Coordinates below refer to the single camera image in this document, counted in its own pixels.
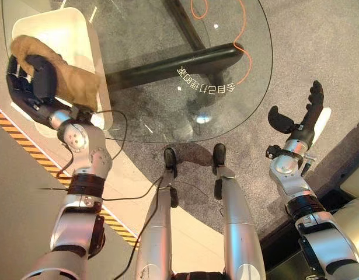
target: white container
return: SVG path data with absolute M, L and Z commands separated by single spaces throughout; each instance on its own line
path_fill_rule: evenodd
M 60 54 L 69 65 L 100 76 L 97 110 L 110 110 L 99 39 L 79 10 L 65 8 L 19 19 L 13 26 L 12 38 L 20 35 L 39 39 Z M 113 122 L 112 113 L 94 115 L 91 122 L 102 130 L 107 130 Z M 56 137 L 54 130 L 38 123 L 36 127 L 44 136 Z

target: caution tape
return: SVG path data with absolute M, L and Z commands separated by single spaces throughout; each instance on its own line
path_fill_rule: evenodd
M 56 164 L 43 150 L 40 149 L 24 132 L 5 115 L 0 109 L 0 126 L 5 130 L 26 152 L 32 156 L 37 163 L 42 165 L 53 177 L 56 178 L 60 167 Z M 66 178 L 67 175 L 62 174 L 57 179 L 64 187 L 68 188 L 70 180 Z M 100 216 L 104 217 L 104 223 L 109 225 L 119 236 L 121 236 L 129 245 L 134 246 L 137 238 L 119 222 L 114 215 L 107 210 L 105 206 L 101 210 Z

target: orange cable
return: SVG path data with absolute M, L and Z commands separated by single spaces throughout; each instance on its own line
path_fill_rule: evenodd
M 243 1 L 242 1 L 242 0 L 238 0 L 238 1 L 239 1 L 240 5 L 241 5 L 241 7 L 242 7 L 242 10 L 243 10 L 243 26 L 242 26 L 242 30 L 240 31 L 240 33 L 238 34 L 238 36 L 234 39 L 234 41 L 233 41 L 233 46 L 234 46 L 235 48 L 237 48 L 239 51 L 243 52 L 243 53 L 248 57 L 248 59 L 249 59 L 249 68 L 248 68 L 247 73 L 244 75 L 244 77 L 243 77 L 239 82 L 236 83 L 237 85 L 240 85 L 240 84 L 248 77 L 250 71 L 252 70 L 252 58 L 251 58 L 250 54 L 249 54 L 246 50 L 243 50 L 242 48 L 240 48 L 240 47 L 238 47 L 238 46 L 236 45 L 236 42 L 240 39 L 240 37 L 241 37 L 242 34 L 244 33 L 245 26 L 246 26 L 246 23 L 247 23 L 246 11 L 245 11 L 245 7 L 244 7 L 244 4 L 243 4 Z M 204 13 L 202 16 L 198 17 L 198 16 L 196 16 L 196 14 L 194 13 L 194 10 L 193 10 L 193 0 L 191 0 L 191 12 L 192 12 L 192 15 L 194 16 L 194 18 L 196 18 L 196 19 L 202 19 L 202 18 L 204 18 L 204 17 L 207 15 L 207 13 L 208 13 L 208 1 L 207 1 L 207 0 L 204 0 L 204 2 L 205 2 L 205 5 L 206 5 L 206 11 L 205 11 L 205 13 Z
M 208 1 L 207 1 L 207 0 L 204 0 L 204 2 L 205 2 L 205 13 L 204 13 L 202 16 L 197 16 L 197 15 L 195 14 L 194 9 L 193 9 L 193 0 L 191 0 L 191 13 L 192 13 L 192 15 L 193 15 L 193 17 L 194 17 L 195 19 L 202 19 L 202 18 L 204 18 L 204 17 L 207 15 L 207 13 L 208 13 Z

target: glass tabletop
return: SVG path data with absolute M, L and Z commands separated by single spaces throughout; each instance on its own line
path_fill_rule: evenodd
M 8 45 L 18 16 L 64 6 L 92 18 L 127 141 L 217 137 L 251 116 L 269 86 L 271 38 L 258 0 L 21 0 L 26 10 L 10 2 Z M 125 128 L 114 112 L 111 136 L 122 139 Z

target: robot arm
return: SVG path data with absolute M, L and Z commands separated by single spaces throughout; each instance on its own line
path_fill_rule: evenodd
M 23 279 L 84 279 L 87 259 L 105 242 L 102 208 L 104 181 L 112 160 L 104 133 L 91 124 L 89 109 L 70 108 L 54 98 L 57 85 L 54 67 L 43 57 L 30 55 L 33 79 L 9 60 L 7 83 L 12 100 L 38 123 L 58 131 L 74 159 L 68 194 L 57 216 L 51 251 L 38 260 Z
M 312 159 L 307 156 L 307 151 L 313 144 L 315 125 L 321 119 L 323 110 L 323 90 L 318 81 L 313 83 L 309 101 L 311 104 L 306 106 L 308 112 L 300 124 L 294 124 L 293 120 L 279 114 L 276 106 L 271 108 L 270 125 L 291 135 L 282 149 L 276 145 L 269 146 L 266 156 L 272 159 L 270 177 L 277 182 L 287 211 L 295 221 L 301 235 L 300 246 L 313 274 L 326 279 L 339 279 L 336 272 L 348 265 L 349 270 L 355 271 L 353 266 L 359 264 L 359 256 L 354 244 L 341 231 L 332 215 L 326 212 L 299 171 L 304 158 Z

